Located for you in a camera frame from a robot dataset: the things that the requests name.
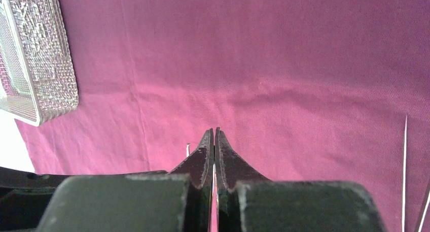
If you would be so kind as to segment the metal mesh instrument tray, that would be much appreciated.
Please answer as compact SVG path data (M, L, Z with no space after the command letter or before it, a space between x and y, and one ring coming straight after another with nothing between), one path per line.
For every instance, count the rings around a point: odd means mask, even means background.
M59 0L1 0L1 111L39 126L78 103Z

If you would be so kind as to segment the magenta surgical wrap cloth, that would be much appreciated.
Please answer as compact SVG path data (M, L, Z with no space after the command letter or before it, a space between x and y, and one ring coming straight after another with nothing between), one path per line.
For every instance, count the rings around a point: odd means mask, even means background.
M79 106L18 129L37 173L170 170L219 127L272 180L348 180L389 231L429 183L429 0L60 0Z

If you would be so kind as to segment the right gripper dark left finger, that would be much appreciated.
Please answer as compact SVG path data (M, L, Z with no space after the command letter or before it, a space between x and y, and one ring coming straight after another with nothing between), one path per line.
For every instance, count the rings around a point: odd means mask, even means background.
M1 168L1 231L210 231L213 130L172 171L38 175Z

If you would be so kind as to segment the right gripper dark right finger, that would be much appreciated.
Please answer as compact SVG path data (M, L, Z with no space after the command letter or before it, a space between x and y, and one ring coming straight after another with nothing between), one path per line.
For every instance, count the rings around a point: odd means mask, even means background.
M272 181L216 129L219 231L386 231L368 191L350 181Z

